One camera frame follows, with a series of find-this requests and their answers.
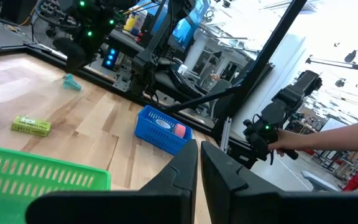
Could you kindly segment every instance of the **green package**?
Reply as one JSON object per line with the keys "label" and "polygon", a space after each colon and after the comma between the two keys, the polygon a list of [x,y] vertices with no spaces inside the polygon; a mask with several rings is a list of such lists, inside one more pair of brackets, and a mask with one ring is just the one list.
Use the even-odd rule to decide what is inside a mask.
{"label": "green package", "polygon": [[17,116],[13,121],[11,130],[46,137],[49,134],[50,122]]}

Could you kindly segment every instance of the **blue plastic basket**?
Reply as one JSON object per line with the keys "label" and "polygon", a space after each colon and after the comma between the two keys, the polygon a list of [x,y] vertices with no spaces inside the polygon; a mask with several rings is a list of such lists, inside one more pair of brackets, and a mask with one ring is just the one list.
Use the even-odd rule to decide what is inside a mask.
{"label": "blue plastic basket", "polygon": [[[170,154],[176,155],[186,142],[193,138],[191,128],[149,105],[143,108],[137,117],[135,135]],[[185,137],[177,136],[173,133],[173,128],[161,127],[156,123],[158,119],[167,122],[171,127],[175,127],[176,124],[184,125],[186,127]]]}

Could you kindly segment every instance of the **wooden table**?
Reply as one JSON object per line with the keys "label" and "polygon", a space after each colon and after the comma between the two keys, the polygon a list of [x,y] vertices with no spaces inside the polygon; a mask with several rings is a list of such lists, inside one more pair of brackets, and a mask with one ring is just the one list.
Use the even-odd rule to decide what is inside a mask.
{"label": "wooden table", "polygon": [[[142,107],[78,77],[83,89],[66,90],[64,74],[26,54],[0,57],[0,147],[106,169],[113,190],[140,189],[172,158],[134,136]],[[49,136],[11,131],[17,115],[51,122]],[[198,165],[195,222],[210,223]]]}

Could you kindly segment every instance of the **human arm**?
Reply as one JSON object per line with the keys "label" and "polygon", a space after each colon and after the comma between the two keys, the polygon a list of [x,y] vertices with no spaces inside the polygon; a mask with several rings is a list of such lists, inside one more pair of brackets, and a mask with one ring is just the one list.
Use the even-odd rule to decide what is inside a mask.
{"label": "human arm", "polygon": [[269,144],[268,148],[358,151],[358,124],[308,135],[280,130],[278,141]]}

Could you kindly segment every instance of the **human hand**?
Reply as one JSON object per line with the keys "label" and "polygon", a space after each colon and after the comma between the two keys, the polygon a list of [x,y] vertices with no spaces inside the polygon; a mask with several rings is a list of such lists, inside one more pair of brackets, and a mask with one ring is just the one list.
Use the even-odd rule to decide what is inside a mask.
{"label": "human hand", "polygon": [[291,131],[278,130],[278,141],[268,145],[269,150],[277,149],[277,154],[284,156],[280,149],[302,150],[306,142],[306,135],[297,134]]}

